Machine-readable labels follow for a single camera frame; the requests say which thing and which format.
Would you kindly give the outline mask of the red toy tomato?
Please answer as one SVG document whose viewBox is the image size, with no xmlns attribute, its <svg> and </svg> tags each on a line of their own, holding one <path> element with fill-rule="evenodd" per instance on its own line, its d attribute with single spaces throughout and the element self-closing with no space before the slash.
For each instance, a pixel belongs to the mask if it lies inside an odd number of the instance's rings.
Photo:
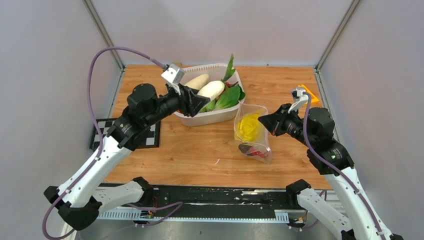
<svg viewBox="0 0 424 240">
<path fill-rule="evenodd" d="M 270 151 L 268 149 L 265 149 L 265 151 L 261 151 L 259 149 L 254 149 L 251 153 L 248 154 L 248 156 L 266 159 L 269 156 L 269 154 L 270 154 Z"/>
</svg>

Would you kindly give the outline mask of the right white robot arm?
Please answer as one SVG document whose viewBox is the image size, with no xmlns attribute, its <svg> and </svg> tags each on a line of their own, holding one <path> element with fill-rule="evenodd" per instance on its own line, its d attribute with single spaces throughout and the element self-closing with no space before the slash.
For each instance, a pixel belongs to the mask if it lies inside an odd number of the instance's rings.
<svg viewBox="0 0 424 240">
<path fill-rule="evenodd" d="M 330 183 L 346 214 L 324 201 L 303 179 L 287 185 L 286 204 L 312 213 L 338 240 L 401 240 L 402 236 L 388 229 L 369 202 L 349 152 L 334 139 L 335 122 L 329 111 L 308 108 L 300 118 L 290 107 L 290 103 L 283 104 L 258 121 L 273 136 L 288 134 L 308 147 L 309 161 Z"/>
</svg>

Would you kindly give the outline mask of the yellow toy cabbage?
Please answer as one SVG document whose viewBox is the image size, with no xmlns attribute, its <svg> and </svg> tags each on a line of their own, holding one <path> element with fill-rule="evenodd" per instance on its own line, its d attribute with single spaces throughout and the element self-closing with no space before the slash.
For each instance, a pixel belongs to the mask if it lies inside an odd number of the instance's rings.
<svg viewBox="0 0 424 240">
<path fill-rule="evenodd" d="M 249 113 L 235 122 L 234 139 L 245 143 L 259 143 L 264 137 L 264 127 L 258 121 L 259 113 Z"/>
</svg>

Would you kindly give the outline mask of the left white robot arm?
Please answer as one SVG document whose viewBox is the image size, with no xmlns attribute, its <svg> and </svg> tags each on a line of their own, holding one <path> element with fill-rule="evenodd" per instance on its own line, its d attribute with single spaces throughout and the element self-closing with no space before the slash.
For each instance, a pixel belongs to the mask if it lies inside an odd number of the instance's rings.
<svg viewBox="0 0 424 240">
<path fill-rule="evenodd" d="M 49 186 L 44 195 L 76 231 L 87 228 L 100 214 L 116 207 L 132 203 L 149 206 L 153 187 L 142 177 L 103 191 L 97 191 L 97 187 L 141 145 L 151 126 L 177 111 L 193 117 L 217 95 L 213 89 L 195 91 L 179 85 L 179 91 L 169 88 L 166 95 L 157 96 L 153 85 L 137 85 L 127 97 L 128 105 L 122 115 L 84 166 L 59 187 Z"/>
</svg>

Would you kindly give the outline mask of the white plastic basket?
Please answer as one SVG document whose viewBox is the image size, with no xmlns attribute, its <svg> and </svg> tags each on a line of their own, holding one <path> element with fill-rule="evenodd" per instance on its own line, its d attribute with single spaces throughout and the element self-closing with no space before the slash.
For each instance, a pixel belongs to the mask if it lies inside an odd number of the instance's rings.
<svg viewBox="0 0 424 240">
<path fill-rule="evenodd" d="M 195 77 L 198 77 L 203 74 L 209 75 L 209 81 L 221 80 L 226 73 L 227 70 L 226 63 L 213 63 L 213 64 L 204 64 L 204 65 L 196 65 L 191 67 L 183 67 L 182 69 L 185 71 L 185 74 L 180 81 L 181 84 L 186 84 L 190 80 Z M 173 115 L 177 117 L 177 119 L 187 127 L 201 126 L 213 123 L 224 122 L 233 119 L 241 104 L 244 103 L 244 99 L 240 100 L 235 106 L 221 109 L 221 110 L 213 110 L 208 112 L 198 113 L 194 117 L 187 117 L 179 112 L 174 112 Z"/>
</svg>

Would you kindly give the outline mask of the clear pink zip bag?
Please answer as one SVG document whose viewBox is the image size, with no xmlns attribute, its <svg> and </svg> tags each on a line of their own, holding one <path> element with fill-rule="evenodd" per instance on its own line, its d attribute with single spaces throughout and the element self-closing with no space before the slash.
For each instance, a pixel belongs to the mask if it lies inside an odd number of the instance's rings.
<svg viewBox="0 0 424 240">
<path fill-rule="evenodd" d="M 234 119 L 234 140 L 240 153 L 266 164 L 271 163 L 273 154 L 268 141 L 268 130 L 259 122 L 268 109 L 255 104 L 241 104 Z"/>
</svg>

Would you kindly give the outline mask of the purple toy eggplant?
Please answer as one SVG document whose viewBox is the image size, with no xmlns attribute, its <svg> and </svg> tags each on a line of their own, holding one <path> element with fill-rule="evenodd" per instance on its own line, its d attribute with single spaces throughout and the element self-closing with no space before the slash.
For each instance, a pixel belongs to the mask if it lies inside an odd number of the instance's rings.
<svg viewBox="0 0 424 240">
<path fill-rule="evenodd" d="M 255 146 L 247 145 L 247 144 L 239 144 L 238 149 L 240 152 L 245 156 L 256 156 L 257 155 L 257 149 Z"/>
</svg>

